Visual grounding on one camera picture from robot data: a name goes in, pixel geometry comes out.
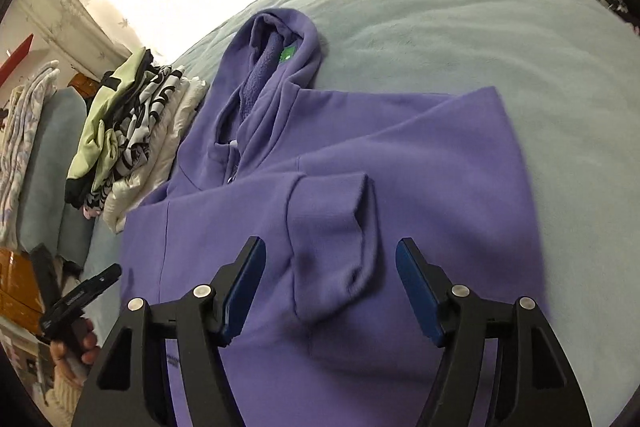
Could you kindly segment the person's left hand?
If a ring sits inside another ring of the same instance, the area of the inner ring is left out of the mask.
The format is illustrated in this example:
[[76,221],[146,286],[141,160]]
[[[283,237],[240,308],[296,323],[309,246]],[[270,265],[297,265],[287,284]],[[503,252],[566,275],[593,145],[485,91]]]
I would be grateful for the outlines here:
[[100,354],[98,337],[90,319],[81,317],[52,327],[50,353],[56,375],[82,386]]

